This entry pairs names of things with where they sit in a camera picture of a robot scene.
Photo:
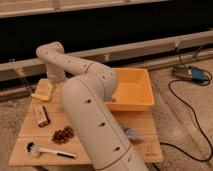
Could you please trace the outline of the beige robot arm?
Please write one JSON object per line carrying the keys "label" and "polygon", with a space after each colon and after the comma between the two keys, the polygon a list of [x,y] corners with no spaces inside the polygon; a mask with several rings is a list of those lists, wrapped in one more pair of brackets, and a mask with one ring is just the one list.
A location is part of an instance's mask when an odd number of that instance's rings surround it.
{"label": "beige robot arm", "polygon": [[118,87],[115,71],[69,56],[52,42],[36,49],[50,82],[63,84],[61,103],[96,171],[149,171],[105,102]]}

